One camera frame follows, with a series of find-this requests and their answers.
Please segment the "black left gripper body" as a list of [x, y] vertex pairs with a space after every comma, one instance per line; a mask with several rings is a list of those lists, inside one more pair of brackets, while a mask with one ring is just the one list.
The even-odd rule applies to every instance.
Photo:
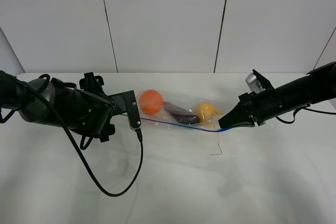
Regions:
[[107, 142], [115, 128], [110, 124], [112, 104], [103, 91], [102, 76], [85, 73], [78, 88], [74, 83], [56, 78], [50, 83], [55, 88], [53, 107], [67, 128], [81, 136]]

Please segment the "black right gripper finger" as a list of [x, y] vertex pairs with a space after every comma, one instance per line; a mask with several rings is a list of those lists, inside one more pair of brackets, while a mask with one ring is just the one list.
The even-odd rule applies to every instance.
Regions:
[[255, 127], [255, 123], [250, 123], [250, 122], [238, 122], [238, 123], [228, 123], [224, 122], [223, 123], [223, 128], [230, 128], [230, 129], [235, 129], [239, 127]]
[[251, 127], [249, 110], [241, 102], [218, 120], [220, 127]]

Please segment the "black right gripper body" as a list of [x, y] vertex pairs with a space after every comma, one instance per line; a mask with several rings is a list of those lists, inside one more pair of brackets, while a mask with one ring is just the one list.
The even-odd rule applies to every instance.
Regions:
[[243, 119], [237, 126], [261, 126], [269, 119], [282, 115], [282, 98], [279, 89], [261, 93], [244, 93], [239, 97]]

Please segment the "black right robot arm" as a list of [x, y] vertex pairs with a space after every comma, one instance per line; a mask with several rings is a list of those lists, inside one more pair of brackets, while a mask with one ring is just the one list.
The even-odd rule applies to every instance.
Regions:
[[237, 105], [218, 120], [222, 129], [254, 127], [287, 112], [296, 114], [308, 106], [335, 98], [335, 62], [316, 68], [306, 76], [274, 88], [253, 70], [245, 79], [251, 93], [240, 95]]

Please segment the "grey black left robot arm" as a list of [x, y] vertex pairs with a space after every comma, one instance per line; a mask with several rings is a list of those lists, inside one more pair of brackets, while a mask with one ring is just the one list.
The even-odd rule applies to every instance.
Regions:
[[24, 85], [1, 71], [1, 108], [19, 112], [30, 123], [61, 127], [106, 142], [115, 133], [111, 103], [103, 92], [90, 93], [76, 84], [44, 74]]

